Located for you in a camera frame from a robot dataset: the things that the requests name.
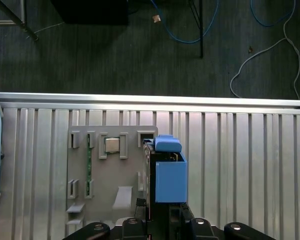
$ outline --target screw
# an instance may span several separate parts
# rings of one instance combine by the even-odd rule
[[[237,231],[239,231],[241,229],[241,227],[237,224],[232,224],[231,228],[233,228],[234,230],[237,230]]]
[[[94,226],[94,230],[96,230],[96,231],[100,231],[102,229],[104,229],[104,227],[101,224],[97,224]]]
[[[136,223],[137,223],[137,220],[135,220],[134,218],[129,220],[129,224],[136,224]]]
[[[195,222],[196,222],[197,224],[204,224],[204,223],[205,223],[202,219],[199,219],[199,218],[196,219]]]

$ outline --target dark gray carpet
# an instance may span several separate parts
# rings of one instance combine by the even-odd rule
[[[7,0],[16,13],[18,0]],[[158,1],[171,31],[196,39],[198,27],[187,0]],[[293,0],[254,0],[265,22],[287,13]],[[283,38],[283,22],[264,28],[253,18],[249,0],[220,0],[211,31],[199,45],[173,41],[148,2],[130,0],[129,26],[60,25],[26,39],[18,27],[0,27],[0,92],[233,97],[230,79],[245,59]],[[208,26],[216,0],[204,0]],[[0,19],[6,17],[0,12]],[[62,22],[48,0],[27,1],[28,25],[39,30]],[[300,0],[287,34],[300,50]],[[285,41],[249,62],[233,84],[247,98],[295,99],[298,58]],[[300,77],[296,84],[300,94]]]

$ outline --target gray mounting plate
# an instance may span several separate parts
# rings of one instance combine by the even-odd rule
[[[85,221],[116,222],[117,219],[133,216],[137,198],[143,198],[142,142],[143,139],[157,135],[156,126],[70,127],[67,168],[68,224],[82,221],[83,224]],[[118,152],[106,152],[106,149],[118,149],[118,141]]]

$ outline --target metal sheet wall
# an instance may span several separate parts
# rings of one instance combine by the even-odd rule
[[[300,115],[26,108],[4,109],[0,240],[67,234],[71,125],[156,125],[182,143],[196,217],[300,240]]]

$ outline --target metal pole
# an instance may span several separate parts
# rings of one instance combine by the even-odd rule
[[[199,25],[200,25],[200,58],[203,58],[204,57],[203,0],[199,0]]]
[[[21,22],[26,23],[26,2],[25,2],[25,0],[20,0],[20,14],[21,14]]]
[[[15,26],[16,24],[11,20],[0,20],[0,26]]]
[[[0,0],[0,10],[4,12],[16,25],[18,25],[24,32],[26,32],[29,37],[33,40],[38,40],[38,36],[17,17],[1,0]]]

